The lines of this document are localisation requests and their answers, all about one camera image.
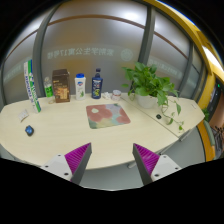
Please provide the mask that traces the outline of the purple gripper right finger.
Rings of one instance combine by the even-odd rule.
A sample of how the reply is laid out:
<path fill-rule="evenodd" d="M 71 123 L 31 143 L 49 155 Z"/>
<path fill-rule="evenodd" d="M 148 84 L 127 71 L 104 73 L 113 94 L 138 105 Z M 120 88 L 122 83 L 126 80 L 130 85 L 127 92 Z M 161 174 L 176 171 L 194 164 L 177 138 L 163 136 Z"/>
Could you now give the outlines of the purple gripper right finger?
<path fill-rule="evenodd" d="M 158 155 L 136 143 L 133 144 L 133 155 L 143 185 L 181 170 L 181 167 L 168 155 Z"/>

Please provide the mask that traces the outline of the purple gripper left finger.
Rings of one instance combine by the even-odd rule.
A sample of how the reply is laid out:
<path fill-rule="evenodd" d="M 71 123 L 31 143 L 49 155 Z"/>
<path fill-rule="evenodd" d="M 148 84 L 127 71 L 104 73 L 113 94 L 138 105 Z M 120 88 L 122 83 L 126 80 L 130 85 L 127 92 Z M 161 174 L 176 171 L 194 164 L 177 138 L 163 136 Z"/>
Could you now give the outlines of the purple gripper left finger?
<path fill-rule="evenodd" d="M 42 169 L 79 185 L 91 153 L 91 144 L 87 143 L 65 155 L 57 154 L 45 163 Z"/>

